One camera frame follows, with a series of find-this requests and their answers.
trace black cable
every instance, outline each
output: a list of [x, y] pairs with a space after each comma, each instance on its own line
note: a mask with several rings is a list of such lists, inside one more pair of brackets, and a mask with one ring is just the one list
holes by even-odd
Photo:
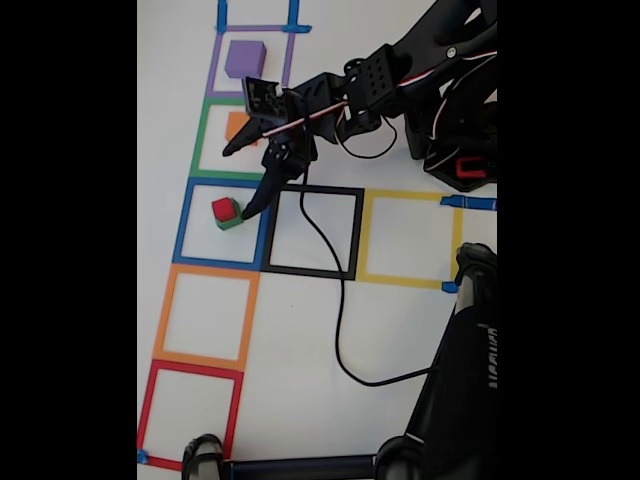
[[[303, 103], [305, 105], [305, 118], [304, 118], [303, 127], [305, 130], [305, 147], [306, 147], [305, 148], [306, 162], [305, 162], [304, 173], [302, 177], [302, 186], [300, 188], [300, 212], [302, 213], [302, 216], [307, 220], [307, 222], [309, 222], [309, 225], [311, 225], [313, 229], [316, 232], [318, 232], [318, 235], [320, 235], [322, 240], [324, 240], [324, 243], [327, 245], [327, 247], [331, 251], [331, 255], [333, 256], [333, 259], [336, 262], [336, 266], [338, 267], [338, 275], [340, 277], [340, 306], [338, 307], [338, 321], [336, 322], [336, 336], [335, 336], [335, 351], [336, 351], [336, 359], [338, 360], [338, 365], [340, 365], [340, 368], [345, 374], [347, 374], [347, 376], [349, 376], [352, 380], [355, 380], [356, 382], [358, 382], [360, 385], [364, 385], [365, 387], [382, 387], [384, 385], [391, 385], [393, 383], [402, 382], [404, 380], [409, 380], [410, 378], [415, 378], [421, 375], [425, 375], [427, 373], [431, 373], [436, 370], [436, 367], [432, 366], [429, 368], [423, 368], [421, 370], [416, 370], [415, 372], [405, 373], [404, 375], [399, 375], [397, 377], [389, 378], [387, 380], [381, 380], [379, 382], [367, 382], [365, 380], [362, 380], [361, 378], [358, 378], [353, 373], [351, 373], [347, 369], [347, 367], [344, 365], [344, 363], [342, 363], [342, 358], [340, 357], [340, 330], [342, 327], [342, 313], [344, 311], [344, 297], [345, 297], [344, 271], [342, 270], [340, 259], [338, 258], [338, 254], [333, 248], [333, 245], [331, 244], [327, 236], [324, 234], [324, 232], [320, 229], [320, 227], [318, 227], [318, 225], [316, 225], [316, 223], [311, 219], [311, 217], [309, 216], [309, 214], [304, 208], [304, 194], [306, 193], [307, 180], [309, 178], [309, 165], [311, 163], [311, 158], [310, 158], [311, 134], [309, 131], [311, 119], [309, 118], [309, 108], [307, 106], [306, 99], [302, 95], [300, 95], [300, 97], [302, 98]], [[384, 118], [387, 121], [389, 126], [395, 132], [395, 137], [397, 138], [398, 137], [397, 130], [389, 123], [389, 121], [385, 117], [382, 117], [382, 118]], [[382, 152], [380, 155], [383, 155], [384, 153], [386, 153], [393, 146], [393, 143], [387, 150]]]
[[393, 148], [393, 146], [396, 144], [396, 140], [398, 140], [398, 130], [396, 130], [396, 127], [394, 127], [393, 125], [391, 125], [391, 122], [389, 121], [389, 119], [387, 117], [382, 117], [382, 119], [387, 122], [387, 125], [389, 125], [391, 127], [391, 130], [393, 130], [393, 140], [391, 142], [391, 145], [389, 145], [384, 151], [376, 154], [376, 155], [358, 155], [357, 153], [353, 153], [351, 150], [349, 150], [346, 145], [344, 144], [344, 142], [341, 142], [340, 139], [338, 138], [338, 126], [336, 125], [335, 128], [335, 136], [336, 136], [336, 141], [340, 144], [340, 146], [343, 148], [343, 150], [345, 152], [347, 152], [349, 155], [351, 155], [352, 157], [356, 157], [356, 158], [363, 158], [365, 160], [373, 160], [374, 158], [380, 158], [382, 155], [384, 155], [385, 153], [387, 153], [389, 150], [391, 150]]

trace green square outline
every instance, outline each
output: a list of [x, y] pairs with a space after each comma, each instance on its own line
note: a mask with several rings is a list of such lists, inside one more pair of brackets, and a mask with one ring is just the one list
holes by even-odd
[[198, 124], [198, 135], [196, 137], [196, 146], [193, 149], [193, 158], [191, 159], [191, 168], [189, 170], [190, 177], [198, 178], [227, 178], [232, 180], [262, 180], [262, 173], [247, 172], [229, 172], [226, 170], [201, 170], [200, 156], [202, 155], [202, 144], [204, 143], [204, 133], [207, 130], [207, 122], [209, 120], [209, 109], [216, 105], [244, 105], [242, 98], [205, 98], [202, 103], [202, 112], [200, 113], [200, 123]]

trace black square outline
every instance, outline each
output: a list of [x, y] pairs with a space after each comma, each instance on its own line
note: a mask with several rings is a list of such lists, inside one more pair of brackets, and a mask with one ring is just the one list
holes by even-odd
[[[287, 184], [282, 188], [284, 192], [300, 192], [302, 185]], [[326, 195], [353, 195], [356, 203], [353, 212], [353, 226], [351, 230], [351, 250], [349, 252], [349, 268], [344, 272], [345, 280], [356, 279], [356, 267], [358, 265], [358, 250], [360, 248], [360, 229], [362, 228], [362, 211], [364, 209], [364, 188], [329, 187], [325, 185], [307, 185], [307, 193], [322, 193]], [[271, 249], [273, 237], [278, 220], [278, 207], [280, 205], [280, 193], [273, 199], [269, 206], [269, 219], [267, 220], [267, 233], [262, 254], [260, 271], [269, 273], [283, 273], [287, 275], [302, 275], [305, 277], [320, 277], [339, 279], [340, 274], [332, 270], [316, 270], [313, 268], [288, 267], [283, 265], [271, 265]]]

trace red square outline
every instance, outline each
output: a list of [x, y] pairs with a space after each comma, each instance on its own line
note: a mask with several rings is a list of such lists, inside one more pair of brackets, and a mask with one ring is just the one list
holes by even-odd
[[[224, 442], [222, 445], [222, 453], [227, 460], [231, 458], [231, 449], [233, 448], [233, 436], [236, 430], [236, 421], [238, 420], [238, 405], [240, 404], [240, 393], [242, 391], [242, 372], [234, 372], [233, 370], [224, 370], [216, 367], [204, 367], [201, 365], [189, 365], [187, 363], [168, 362], [166, 360], [152, 360], [151, 370], [149, 372], [149, 380], [147, 389], [144, 394], [144, 402], [142, 403], [142, 413], [140, 415], [140, 425], [138, 426], [138, 436], [136, 438], [137, 448], [143, 448], [144, 436], [147, 432], [147, 423], [149, 422], [149, 414], [151, 412], [151, 402], [158, 378], [158, 370], [172, 370], [174, 372], [193, 373], [196, 375], [205, 375], [207, 377], [227, 378], [233, 380], [233, 393], [231, 395], [231, 406], [229, 408], [229, 418], [227, 419], [227, 431], [224, 434]], [[149, 456], [149, 463], [153, 467], [167, 468], [177, 472], [182, 471], [182, 462], [175, 460], [167, 460], [165, 458]]]

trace yellow square outline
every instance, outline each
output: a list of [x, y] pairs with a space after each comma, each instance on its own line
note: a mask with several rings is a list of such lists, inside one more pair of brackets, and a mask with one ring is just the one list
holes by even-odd
[[402, 190], [365, 189], [364, 205], [362, 208], [362, 227], [360, 229], [360, 248], [358, 249], [358, 267], [356, 269], [356, 281], [440, 290], [442, 289], [443, 281], [453, 280], [453, 278], [456, 276], [456, 272], [458, 271], [458, 264], [456, 263], [456, 250], [462, 244], [462, 225], [464, 216], [464, 210], [462, 208], [453, 208], [451, 274], [449, 279], [433, 280], [367, 273], [367, 259], [369, 258], [369, 235], [371, 233], [371, 217], [373, 215], [373, 200], [376, 197], [439, 202], [442, 197], [446, 195], [448, 194], [431, 192], [407, 192]]

